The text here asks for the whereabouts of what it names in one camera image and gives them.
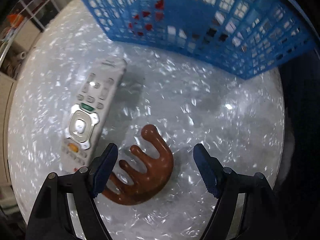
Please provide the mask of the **white metal shelf rack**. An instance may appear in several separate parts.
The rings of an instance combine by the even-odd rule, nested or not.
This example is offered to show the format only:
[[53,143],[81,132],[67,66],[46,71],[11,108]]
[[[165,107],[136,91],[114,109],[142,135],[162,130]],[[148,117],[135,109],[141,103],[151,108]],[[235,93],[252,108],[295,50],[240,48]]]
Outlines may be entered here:
[[54,0],[19,0],[15,8],[41,31],[45,31],[47,25],[60,12]]

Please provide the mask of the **brown wooden hand-shaped massager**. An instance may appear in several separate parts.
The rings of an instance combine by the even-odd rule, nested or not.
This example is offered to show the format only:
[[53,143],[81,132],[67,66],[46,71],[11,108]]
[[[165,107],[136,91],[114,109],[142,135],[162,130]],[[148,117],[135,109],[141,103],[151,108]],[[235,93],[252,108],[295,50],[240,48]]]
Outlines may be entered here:
[[138,205],[150,200],[165,187],[174,168],[172,151],[154,125],[145,125],[141,130],[141,136],[153,145],[158,151],[159,157],[155,159],[148,156],[137,145],[130,147],[131,153],[146,166],[146,172],[138,172],[125,160],[119,161],[120,168],[129,175],[133,184],[125,184],[114,173],[111,173],[110,180],[119,193],[105,187],[102,194],[120,205]]

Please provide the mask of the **beige TV cabinet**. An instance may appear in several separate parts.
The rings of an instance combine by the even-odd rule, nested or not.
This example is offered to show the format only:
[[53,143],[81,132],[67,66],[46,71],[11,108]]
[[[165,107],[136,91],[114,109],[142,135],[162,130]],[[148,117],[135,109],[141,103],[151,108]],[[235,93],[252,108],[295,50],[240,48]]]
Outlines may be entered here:
[[11,185],[8,164],[8,123],[17,77],[40,30],[25,18],[1,33],[1,186]]

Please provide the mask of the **white TV remote control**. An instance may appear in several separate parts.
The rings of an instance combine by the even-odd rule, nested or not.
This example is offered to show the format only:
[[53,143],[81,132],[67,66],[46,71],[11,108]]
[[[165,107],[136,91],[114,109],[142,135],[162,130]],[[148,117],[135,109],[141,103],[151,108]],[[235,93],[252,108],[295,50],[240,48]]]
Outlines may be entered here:
[[127,62],[116,56],[98,61],[76,94],[61,145],[62,167],[75,172],[89,166]]

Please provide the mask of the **blue plastic lattice basket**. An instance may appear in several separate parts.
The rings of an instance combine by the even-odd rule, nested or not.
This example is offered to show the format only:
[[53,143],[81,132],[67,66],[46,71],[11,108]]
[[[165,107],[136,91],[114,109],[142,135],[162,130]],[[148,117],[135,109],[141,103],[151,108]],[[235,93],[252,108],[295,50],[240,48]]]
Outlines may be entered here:
[[82,0],[109,39],[157,47],[250,79],[319,44],[294,0]]

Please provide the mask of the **orange bag on cabinet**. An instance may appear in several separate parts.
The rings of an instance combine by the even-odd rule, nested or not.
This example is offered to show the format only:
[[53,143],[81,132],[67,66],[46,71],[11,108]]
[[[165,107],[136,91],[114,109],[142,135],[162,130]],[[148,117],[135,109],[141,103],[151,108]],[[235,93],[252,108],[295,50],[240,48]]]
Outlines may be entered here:
[[7,20],[9,21],[12,28],[17,28],[24,20],[24,16],[21,14],[10,14],[7,16]]

